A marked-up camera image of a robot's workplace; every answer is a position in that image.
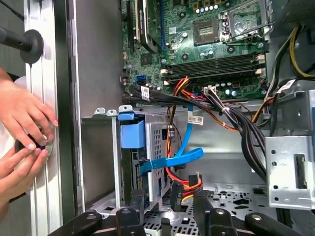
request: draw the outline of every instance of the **yellow wire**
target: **yellow wire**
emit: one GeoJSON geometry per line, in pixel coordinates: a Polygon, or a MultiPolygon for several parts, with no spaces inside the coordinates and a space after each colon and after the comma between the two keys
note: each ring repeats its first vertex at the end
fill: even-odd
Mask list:
{"type": "Polygon", "coordinates": [[[185,200],[187,200],[188,198],[191,198],[191,197],[193,197],[193,194],[184,197],[184,198],[182,199],[182,202],[185,201],[185,200]]]}
{"type": "Polygon", "coordinates": [[[298,28],[295,28],[293,30],[293,35],[290,39],[290,57],[291,57],[291,60],[292,60],[292,64],[294,66],[294,68],[296,69],[296,71],[302,75],[303,77],[313,77],[313,75],[309,75],[309,74],[306,74],[304,73],[298,66],[297,62],[296,62],[296,59],[295,59],[295,52],[294,52],[294,46],[295,46],[295,39],[296,39],[296,34],[297,34],[297,31],[298,31],[298,28]]]}

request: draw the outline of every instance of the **metal plate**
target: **metal plate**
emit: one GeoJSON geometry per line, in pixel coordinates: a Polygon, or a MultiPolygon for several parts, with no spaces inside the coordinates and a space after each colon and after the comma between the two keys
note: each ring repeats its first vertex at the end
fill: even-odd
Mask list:
{"type": "Polygon", "coordinates": [[[266,137],[268,196],[271,207],[315,208],[311,136],[266,137]],[[296,156],[304,155],[306,189],[297,187],[296,156]]]}

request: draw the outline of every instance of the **perforated metal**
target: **perforated metal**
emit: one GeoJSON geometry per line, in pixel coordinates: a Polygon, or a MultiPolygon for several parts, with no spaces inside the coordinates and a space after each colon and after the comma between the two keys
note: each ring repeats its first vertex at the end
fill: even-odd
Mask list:
{"type": "Polygon", "coordinates": [[[290,0],[284,7],[277,24],[302,22],[315,18],[314,0],[290,0]]]}

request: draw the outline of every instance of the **pcie slot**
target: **pcie slot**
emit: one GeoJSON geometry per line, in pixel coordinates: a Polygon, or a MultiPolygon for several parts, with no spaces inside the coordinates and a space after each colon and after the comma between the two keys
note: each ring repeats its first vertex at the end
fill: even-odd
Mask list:
{"type": "Polygon", "coordinates": [[[134,38],[133,38],[133,11],[130,1],[126,2],[127,6],[127,28],[128,28],[128,46],[131,52],[134,52],[134,38]]]}
{"type": "Polygon", "coordinates": [[[134,10],[136,16],[136,40],[140,42],[140,26],[139,26],[139,0],[134,1],[134,10]]]}

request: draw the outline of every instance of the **black clamp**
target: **black clamp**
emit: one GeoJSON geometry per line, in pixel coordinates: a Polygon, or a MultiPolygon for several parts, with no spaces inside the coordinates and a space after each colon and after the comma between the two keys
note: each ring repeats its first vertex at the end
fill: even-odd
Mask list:
{"type": "Polygon", "coordinates": [[[28,30],[18,35],[8,29],[0,27],[0,44],[20,50],[20,56],[25,63],[34,64],[43,54],[44,40],[41,34],[28,30]]]}

